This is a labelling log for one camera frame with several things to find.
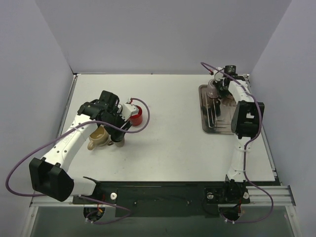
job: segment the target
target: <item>glass panel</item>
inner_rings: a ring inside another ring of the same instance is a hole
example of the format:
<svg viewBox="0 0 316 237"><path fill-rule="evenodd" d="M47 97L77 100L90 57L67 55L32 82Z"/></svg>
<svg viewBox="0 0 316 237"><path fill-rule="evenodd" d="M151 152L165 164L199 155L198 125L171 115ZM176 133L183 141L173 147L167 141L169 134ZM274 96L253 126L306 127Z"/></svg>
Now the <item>glass panel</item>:
<svg viewBox="0 0 316 237"><path fill-rule="evenodd" d="M269 207L244 207L243 220L254 220L269 211ZM102 221L111 220L114 208L108 208ZM225 224L223 218L168 217L127 218L117 223L97 226L85 224L82 207L40 207L32 237L293 237L285 207L275 207L272 215L254 224Z"/></svg>

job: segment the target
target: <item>white table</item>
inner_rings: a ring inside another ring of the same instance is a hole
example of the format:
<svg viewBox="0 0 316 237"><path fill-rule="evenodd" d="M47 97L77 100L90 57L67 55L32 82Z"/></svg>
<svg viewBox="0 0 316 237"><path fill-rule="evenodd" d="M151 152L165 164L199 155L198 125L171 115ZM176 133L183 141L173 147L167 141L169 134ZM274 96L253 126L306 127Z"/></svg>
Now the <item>white table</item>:
<svg viewBox="0 0 316 237"><path fill-rule="evenodd" d="M202 130L198 87L208 80L208 75L79 75L64 131L80 105L99 98L102 90L116 94L122 103L128 97L144 100L151 120L144 131L126 134L122 148L89 151L86 141L70 166L70 177L87 176L99 181L224 181L234 138ZM142 108L146 120L146 109ZM246 169L252 181L275 180L262 136L252 145Z"/></svg>

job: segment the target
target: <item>tan cup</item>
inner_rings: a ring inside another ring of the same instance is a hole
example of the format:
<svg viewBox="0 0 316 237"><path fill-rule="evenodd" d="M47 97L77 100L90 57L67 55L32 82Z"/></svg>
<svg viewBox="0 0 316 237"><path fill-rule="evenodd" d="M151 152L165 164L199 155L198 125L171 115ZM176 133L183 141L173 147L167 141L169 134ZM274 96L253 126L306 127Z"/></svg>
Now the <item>tan cup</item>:
<svg viewBox="0 0 316 237"><path fill-rule="evenodd" d="M89 136L89 144L88 150L93 150L97 146L104 146L106 145L109 138L109 134L105 130L103 126L99 126L94 132L91 133Z"/></svg>

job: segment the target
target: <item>red mug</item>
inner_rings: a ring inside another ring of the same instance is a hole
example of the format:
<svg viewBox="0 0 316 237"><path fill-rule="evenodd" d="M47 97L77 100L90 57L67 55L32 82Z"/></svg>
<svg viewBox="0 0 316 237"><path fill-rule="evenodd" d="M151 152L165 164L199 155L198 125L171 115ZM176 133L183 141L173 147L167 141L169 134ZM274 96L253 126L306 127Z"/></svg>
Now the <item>red mug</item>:
<svg viewBox="0 0 316 237"><path fill-rule="evenodd" d="M132 122L133 126L138 126L143 122L143 110L138 105L135 106L139 109L138 114L131 116L129 120Z"/></svg>

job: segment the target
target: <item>white wall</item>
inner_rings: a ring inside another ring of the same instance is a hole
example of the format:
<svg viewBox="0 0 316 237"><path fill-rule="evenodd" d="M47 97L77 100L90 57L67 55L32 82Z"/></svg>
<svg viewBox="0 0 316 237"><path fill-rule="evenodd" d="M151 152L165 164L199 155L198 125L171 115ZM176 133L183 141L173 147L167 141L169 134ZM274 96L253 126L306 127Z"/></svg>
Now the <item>white wall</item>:
<svg viewBox="0 0 316 237"><path fill-rule="evenodd" d="M304 236L316 233L316 1L293 0L252 72L276 168Z"/></svg>
<svg viewBox="0 0 316 237"><path fill-rule="evenodd" d="M33 0L0 7L0 236L20 236L31 199L4 187L9 170L57 134L72 72ZM11 186L32 193L28 164Z"/></svg>
<svg viewBox="0 0 316 237"><path fill-rule="evenodd" d="M250 72L290 0L36 0L75 73Z"/></svg>

